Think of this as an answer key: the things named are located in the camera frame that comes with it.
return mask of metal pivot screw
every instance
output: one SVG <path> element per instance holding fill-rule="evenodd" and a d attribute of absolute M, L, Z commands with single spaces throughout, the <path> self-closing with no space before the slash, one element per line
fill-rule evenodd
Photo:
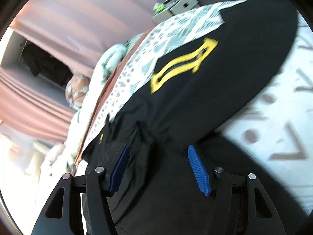
<path fill-rule="evenodd" d="M 70 174 L 70 173 L 65 173 L 65 174 L 62 176 L 62 178 L 63 178 L 64 180 L 69 179 L 70 177 L 71 177 L 71 174 Z"/>
<path fill-rule="evenodd" d="M 248 177 L 250 179 L 256 179 L 256 175 L 254 175 L 253 173 L 249 173 Z"/>
<path fill-rule="evenodd" d="M 97 167 L 96 168 L 96 173 L 101 173 L 104 171 L 104 168 L 103 167 Z"/>
<path fill-rule="evenodd" d="M 215 168 L 215 171 L 216 171 L 217 173 L 223 173 L 223 172 L 224 172 L 224 169 L 223 169 L 222 167 L 216 167 L 216 168 Z"/>

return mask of brown blanket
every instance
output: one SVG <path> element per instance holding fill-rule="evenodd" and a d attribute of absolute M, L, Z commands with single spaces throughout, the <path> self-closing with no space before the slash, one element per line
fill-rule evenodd
<path fill-rule="evenodd" d="M 83 141 L 80 145 L 80 148 L 78 150 L 74 165 L 77 167 L 79 162 L 81 161 L 81 156 L 83 154 L 82 148 L 84 146 L 86 137 L 91 129 L 91 126 L 93 125 L 97 115 L 99 114 L 104 102 L 106 101 L 106 99 L 108 98 L 110 92 L 113 90 L 113 87 L 119 77 L 119 75 L 121 74 L 122 70 L 124 69 L 126 63 L 128 62 L 128 60 L 131 58 L 131 56 L 135 53 L 135 51 L 137 50 L 137 48 L 139 47 L 139 45 L 141 44 L 141 42 L 146 38 L 146 36 L 152 31 L 152 29 L 149 29 L 147 31 L 145 31 L 140 38 L 138 39 L 138 41 L 136 41 L 135 45 L 132 47 L 132 49 L 130 50 L 130 52 L 124 57 L 124 59 L 119 63 L 119 65 L 115 68 L 114 72 L 111 74 L 111 76 L 108 78 L 107 83 L 105 84 L 105 86 L 102 89 L 102 92 L 98 98 L 97 104 L 96 104 L 96 108 L 94 110 L 94 112 L 92 113 L 90 122 L 88 124 L 88 128 L 86 130 L 86 133 L 84 135 Z"/>

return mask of yellow logo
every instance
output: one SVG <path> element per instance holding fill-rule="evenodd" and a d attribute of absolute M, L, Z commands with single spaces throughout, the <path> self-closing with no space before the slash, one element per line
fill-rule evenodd
<path fill-rule="evenodd" d="M 170 78 L 192 69 L 196 73 L 202 61 L 217 46 L 218 41 L 205 38 L 203 45 L 196 51 L 177 57 L 167 63 L 159 73 L 153 74 L 151 78 L 151 93 L 157 91 Z"/>
<path fill-rule="evenodd" d="M 102 138 L 103 138 L 103 134 L 101 134 L 101 136 L 100 136 L 100 142 L 99 142 L 99 144 L 102 142 Z"/>

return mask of dark clothing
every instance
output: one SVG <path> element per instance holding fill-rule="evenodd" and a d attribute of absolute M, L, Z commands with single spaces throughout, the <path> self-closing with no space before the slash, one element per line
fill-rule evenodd
<path fill-rule="evenodd" d="M 287 234 L 294 235 L 305 220 L 302 208 L 276 181 L 212 134 L 277 73 L 295 39 L 296 9 L 288 0 L 248 0 L 221 15 L 223 25 L 159 58 L 154 70 L 197 50 L 206 38 L 218 41 L 197 72 L 173 76 L 153 93 L 150 82 L 144 85 L 84 151 L 88 173 L 112 158 L 121 143 L 131 146 L 120 189 L 108 198 L 119 235 L 200 234 L 213 199 L 199 190 L 189 164 L 187 148 L 193 143 L 200 143 L 216 166 L 238 175 L 255 173 Z"/>
<path fill-rule="evenodd" d="M 25 46 L 22 57 L 35 77 L 41 73 L 58 85 L 63 86 L 73 76 L 65 64 L 33 43 Z"/>

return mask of blue gripper pad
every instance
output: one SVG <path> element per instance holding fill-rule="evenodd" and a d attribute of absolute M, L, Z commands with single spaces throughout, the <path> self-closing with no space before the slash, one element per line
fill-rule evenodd
<path fill-rule="evenodd" d="M 188 159 L 191 164 L 191 168 L 196 177 L 200 191 L 204 193 L 205 196 L 209 196 L 211 193 L 209 174 L 205 169 L 196 149 L 193 145 L 188 147 Z"/>
<path fill-rule="evenodd" d="M 107 173 L 107 175 L 110 176 L 109 178 L 110 186 L 108 191 L 111 194 L 111 196 L 113 196 L 113 194 L 117 192 L 120 187 L 122 178 L 124 176 L 126 167 L 129 162 L 129 157 L 130 157 L 130 148 L 127 145 L 125 145 L 112 172 L 110 172 L 109 168 L 109 171 Z"/>

